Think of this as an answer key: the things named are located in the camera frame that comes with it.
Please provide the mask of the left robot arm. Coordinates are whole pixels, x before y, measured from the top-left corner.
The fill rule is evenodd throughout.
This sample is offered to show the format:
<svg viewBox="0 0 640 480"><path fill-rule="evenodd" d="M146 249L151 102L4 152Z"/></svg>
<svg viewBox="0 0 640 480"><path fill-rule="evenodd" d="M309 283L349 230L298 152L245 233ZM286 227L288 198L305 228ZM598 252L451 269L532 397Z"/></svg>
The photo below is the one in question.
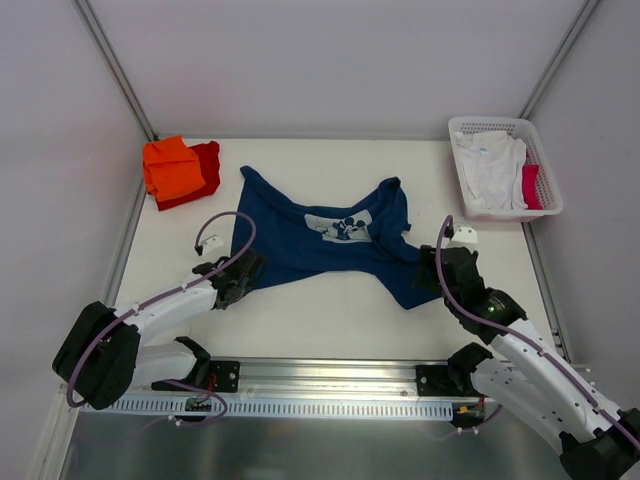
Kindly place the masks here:
<svg viewBox="0 0 640 480"><path fill-rule="evenodd" d="M210 392L228 379L204 347L187 336L153 341L192 317L238 302L265 271L265 258L247 250L201 263L180 285L147 300L118 308L93 302L82 309L52 369L96 410L131 388Z"/></svg>

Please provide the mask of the blue printed t shirt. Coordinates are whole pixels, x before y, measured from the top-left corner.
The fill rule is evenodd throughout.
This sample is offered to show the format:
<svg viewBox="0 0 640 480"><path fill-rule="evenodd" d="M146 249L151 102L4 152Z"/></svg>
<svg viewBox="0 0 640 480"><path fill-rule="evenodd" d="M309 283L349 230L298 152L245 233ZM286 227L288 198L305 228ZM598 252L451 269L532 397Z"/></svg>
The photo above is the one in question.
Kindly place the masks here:
<svg viewBox="0 0 640 480"><path fill-rule="evenodd" d="M355 271L375 276L406 310L440 297L413 286L420 251L404 238L411 225L399 178L382 180L351 207L329 207L293 202L250 166L240 172L237 210L254 221L251 249L266 259L258 289Z"/></svg>

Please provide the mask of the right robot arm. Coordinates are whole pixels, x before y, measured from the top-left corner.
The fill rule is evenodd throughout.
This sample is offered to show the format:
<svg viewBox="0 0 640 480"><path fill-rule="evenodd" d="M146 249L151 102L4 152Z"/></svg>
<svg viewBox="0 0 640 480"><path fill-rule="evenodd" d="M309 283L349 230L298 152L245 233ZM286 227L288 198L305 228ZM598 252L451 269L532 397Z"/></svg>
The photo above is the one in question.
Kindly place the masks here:
<svg viewBox="0 0 640 480"><path fill-rule="evenodd" d="M457 394L497 401L558 454L572 479L620 479L639 462L639 411L585 380L506 292L485 285L477 253L423 245L415 283L442 295L476 341L447 361Z"/></svg>

